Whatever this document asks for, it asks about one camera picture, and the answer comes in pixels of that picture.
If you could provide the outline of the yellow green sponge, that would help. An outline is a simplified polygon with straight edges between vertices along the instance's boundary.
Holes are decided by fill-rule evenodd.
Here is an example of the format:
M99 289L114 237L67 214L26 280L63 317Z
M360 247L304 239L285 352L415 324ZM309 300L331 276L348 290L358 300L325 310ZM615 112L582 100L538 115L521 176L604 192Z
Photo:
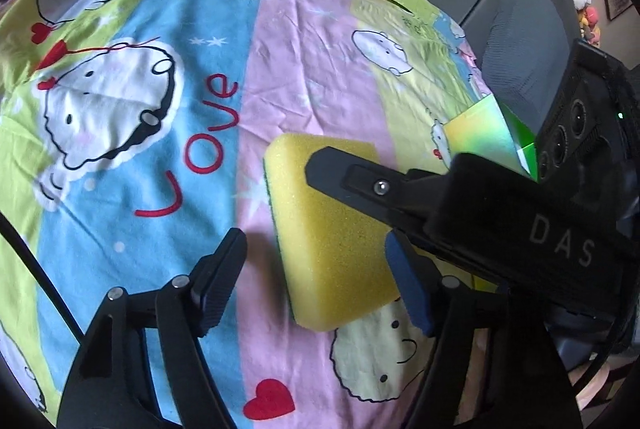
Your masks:
M306 163L323 148L378 161L371 143L312 134L281 134L264 156L292 316L311 331L332 331L399 296L384 256L388 227L308 186Z

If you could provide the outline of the green white cardboard box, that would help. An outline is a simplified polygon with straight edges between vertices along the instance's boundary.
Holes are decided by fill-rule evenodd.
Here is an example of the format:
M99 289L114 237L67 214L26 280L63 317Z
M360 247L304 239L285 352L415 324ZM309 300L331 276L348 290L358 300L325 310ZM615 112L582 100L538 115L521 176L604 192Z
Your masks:
M433 154L446 168L454 156L471 153L538 178L535 136L491 94L447 123L434 121Z

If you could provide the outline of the blue-grey large pillow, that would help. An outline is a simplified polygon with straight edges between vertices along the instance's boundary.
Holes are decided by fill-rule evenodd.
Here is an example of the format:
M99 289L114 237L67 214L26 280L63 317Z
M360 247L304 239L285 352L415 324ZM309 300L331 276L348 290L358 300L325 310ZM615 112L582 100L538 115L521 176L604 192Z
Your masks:
M570 43L551 0L501 0L480 70L497 100L536 134L569 56Z

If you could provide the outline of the stuffed plush toys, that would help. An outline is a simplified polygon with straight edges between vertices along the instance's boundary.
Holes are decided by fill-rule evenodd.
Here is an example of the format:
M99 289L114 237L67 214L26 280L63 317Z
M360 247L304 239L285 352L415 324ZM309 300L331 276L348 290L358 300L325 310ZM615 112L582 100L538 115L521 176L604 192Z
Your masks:
M573 0L573 4L577 12L580 37L587 44L599 48L601 31L599 28L598 10L592 4L592 0Z

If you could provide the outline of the colourful cartoon bedsheet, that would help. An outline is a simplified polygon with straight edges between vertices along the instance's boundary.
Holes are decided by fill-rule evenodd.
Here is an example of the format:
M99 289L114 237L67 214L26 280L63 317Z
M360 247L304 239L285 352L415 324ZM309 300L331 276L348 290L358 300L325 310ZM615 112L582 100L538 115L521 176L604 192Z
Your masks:
M432 126L489 96L428 0L8 0L1 209L74 319L186 273L232 227L248 254L205 360L241 428L396 428L433 344L400 298L292 316L264 156L281 134L444 172Z

